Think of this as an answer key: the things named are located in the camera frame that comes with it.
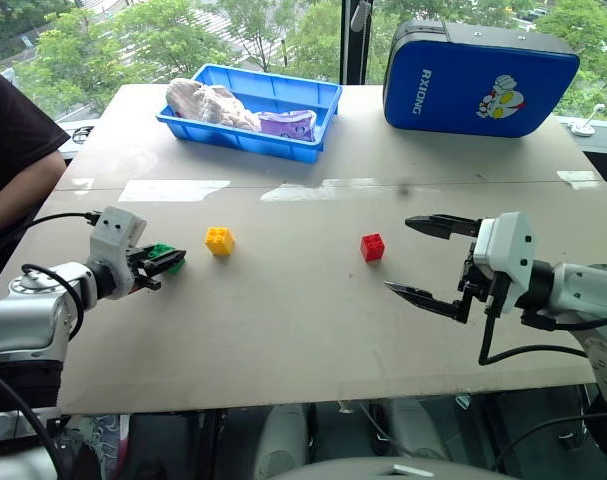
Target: glass window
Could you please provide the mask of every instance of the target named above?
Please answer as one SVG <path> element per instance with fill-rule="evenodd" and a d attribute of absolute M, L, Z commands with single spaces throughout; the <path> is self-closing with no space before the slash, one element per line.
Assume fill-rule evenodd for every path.
<path fill-rule="evenodd" d="M 564 38 L 581 59 L 580 70 L 554 113 L 587 117 L 595 104 L 604 103 L 605 111 L 595 118 L 607 120 L 605 0 L 377 0 L 374 9 L 367 83 L 383 83 L 394 31 L 413 18 L 550 33 Z"/>
<path fill-rule="evenodd" d="M 204 63 L 338 81 L 341 0 L 0 0 L 0 71 L 56 120 Z"/>

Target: blue plastic tray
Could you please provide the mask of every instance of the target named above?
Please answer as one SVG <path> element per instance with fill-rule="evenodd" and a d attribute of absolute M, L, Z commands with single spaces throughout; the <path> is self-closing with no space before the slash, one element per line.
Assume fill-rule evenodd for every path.
<path fill-rule="evenodd" d="M 316 162 L 319 152 L 323 151 L 323 141 L 332 117 L 337 113 L 343 90 L 340 85 L 333 83 L 209 64 L 203 65 L 193 79 L 206 85 L 223 85 L 252 112 L 313 110 L 317 115 L 315 140 L 305 142 L 185 120 L 175 116 L 172 108 L 167 105 L 156 118 L 159 122 L 167 123 L 177 138 L 307 163 Z"/>

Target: person's arm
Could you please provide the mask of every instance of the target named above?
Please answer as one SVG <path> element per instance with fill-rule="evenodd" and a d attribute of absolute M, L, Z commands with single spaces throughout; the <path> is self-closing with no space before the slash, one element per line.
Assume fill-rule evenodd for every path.
<path fill-rule="evenodd" d="M 0 191 L 0 230 L 20 220 L 52 191 L 65 171 L 58 151 L 19 172 Z"/>

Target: red lego brick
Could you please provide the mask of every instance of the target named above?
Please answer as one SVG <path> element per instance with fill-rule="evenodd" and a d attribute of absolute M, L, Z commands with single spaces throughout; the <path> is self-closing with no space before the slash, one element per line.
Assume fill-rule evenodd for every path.
<path fill-rule="evenodd" d="M 383 250 L 385 250 L 385 245 L 378 233 L 365 235 L 361 238 L 361 253 L 366 262 L 380 260 L 383 256 Z"/>

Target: cable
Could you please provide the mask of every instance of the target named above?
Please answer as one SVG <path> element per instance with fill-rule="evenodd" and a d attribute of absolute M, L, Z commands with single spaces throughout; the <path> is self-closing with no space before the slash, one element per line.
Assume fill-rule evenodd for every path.
<path fill-rule="evenodd" d="M 63 288 L 65 288 L 65 290 L 67 290 L 67 293 L 69 293 L 72 297 L 72 300 L 74 301 L 74 306 L 76 307 L 76 324 L 70 332 L 70 340 L 76 337 L 76 334 L 79 333 L 79 330 L 83 325 L 83 319 L 85 317 L 85 308 L 83 307 L 83 300 L 81 300 L 79 294 L 76 292 L 76 290 L 74 290 L 74 287 L 72 287 L 72 285 L 70 285 L 67 280 L 65 280 L 63 277 L 53 272 L 49 268 L 34 265 L 33 263 L 26 263 L 21 267 L 21 270 L 23 270 L 23 273 L 25 273 L 26 275 L 30 273 L 31 270 L 43 273 L 51 277 L 53 280 L 56 280 Z"/>
<path fill-rule="evenodd" d="M 587 358 L 587 355 L 582 350 L 574 348 L 561 347 L 559 345 L 528 345 L 526 347 L 518 347 L 512 350 L 507 350 L 496 355 L 489 356 L 490 347 L 492 345 L 492 337 L 494 336 L 494 324 L 496 317 L 488 315 L 485 320 L 485 331 L 483 332 L 483 342 L 481 343 L 481 351 L 479 352 L 479 365 L 490 365 L 492 363 L 500 362 L 506 358 L 520 355 L 521 353 L 528 352 L 561 352 L 569 353 L 570 355 L 576 355 L 579 357 Z"/>
<path fill-rule="evenodd" d="M 554 328 L 556 330 L 565 330 L 567 332 L 578 332 L 580 330 L 590 330 L 592 328 L 606 327 L 607 317 L 598 320 L 591 320 L 583 323 L 557 323 Z"/>
<path fill-rule="evenodd" d="M 363 410 L 363 413 L 365 414 L 365 416 L 367 417 L 367 419 L 370 421 L 370 423 L 372 424 L 372 426 L 374 427 L 374 430 L 376 430 L 376 432 L 385 440 L 387 440 L 388 443 L 394 445 L 396 447 L 397 450 L 409 455 L 410 457 L 417 457 L 418 455 L 416 454 L 416 452 L 414 450 L 410 450 L 407 447 L 404 447 L 403 445 L 401 445 L 399 442 L 397 442 L 394 438 L 390 437 L 385 430 L 383 430 L 381 428 L 381 426 L 378 424 L 378 422 L 374 419 L 374 417 L 372 417 L 372 415 L 370 415 L 370 412 L 367 411 L 367 408 L 365 408 L 365 405 L 363 405 L 362 402 L 359 402 L 359 407 L 361 407 L 361 410 Z"/>
<path fill-rule="evenodd" d="M 547 422 L 539 423 L 535 427 L 532 427 L 527 432 L 522 433 L 521 435 L 516 437 L 514 440 L 512 440 L 508 444 L 508 446 L 505 447 L 501 451 L 501 453 L 496 457 L 496 460 L 494 460 L 494 463 L 490 467 L 490 470 L 496 470 L 498 468 L 498 466 L 501 464 L 501 462 L 505 459 L 507 454 L 510 453 L 514 449 L 514 447 L 516 447 L 517 444 L 519 444 L 523 439 L 529 437 L 533 433 L 538 432 L 542 428 L 550 427 L 550 426 L 556 425 L 558 423 L 575 422 L 578 420 L 594 420 L 594 419 L 598 419 L 598 418 L 607 418 L 607 413 L 590 413 L 587 415 L 575 415 L 573 417 L 561 417 L 561 418 L 556 418 L 554 420 L 548 420 Z"/>
<path fill-rule="evenodd" d="M 18 393 L 16 393 L 16 391 L 11 386 L 9 386 L 7 383 L 5 383 L 5 381 L 3 379 L 1 379 L 1 377 L 0 377 L 0 390 L 3 390 L 5 395 L 16 404 L 17 408 L 21 411 L 21 413 L 23 414 L 25 419 L 28 421 L 28 423 L 32 426 L 32 428 L 36 432 L 36 435 L 39 437 L 39 439 L 43 443 L 45 450 L 47 450 L 47 453 L 50 455 L 50 459 L 52 460 L 52 463 L 54 464 L 54 469 L 56 470 L 56 475 L 58 476 L 58 480 L 68 480 L 69 476 L 67 475 L 67 472 L 65 471 L 65 468 L 63 467 L 63 459 L 59 455 L 59 451 L 56 448 L 56 445 L 54 445 L 54 441 L 52 440 L 52 437 L 50 437 L 50 435 L 47 433 L 47 430 L 45 430 L 45 427 L 43 426 L 41 421 L 38 419 L 36 414 L 32 411 L 32 409 L 29 407 L 29 405 L 27 403 L 25 403 L 25 400 L 23 400 L 20 397 L 20 395 Z"/>
<path fill-rule="evenodd" d="M 19 225 L 18 227 L 10 230 L 7 234 L 5 234 L 3 237 L 1 237 L 0 251 L 5 246 L 7 246 L 8 243 L 10 243 L 12 240 L 14 240 L 18 234 L 25 232 L 27 229 L 33 227 L 34 225 L 38 225 L 39 223 L 47 222 L 50 220 L 56 220 L 57 218 L 83 217 L 88 221 L 88 223 L 90 225 L 96 225 L 96 222 L 98 222 L 100 216 L 101 216 L 101 214 L 98 212 L 86 212 L 86 213 L 68 212 L 68 213 L 57 213 L 55 215 L 48 215 L 46 217 L 41 217 L 37 220 L 31 221 L 28 224 Z"/>

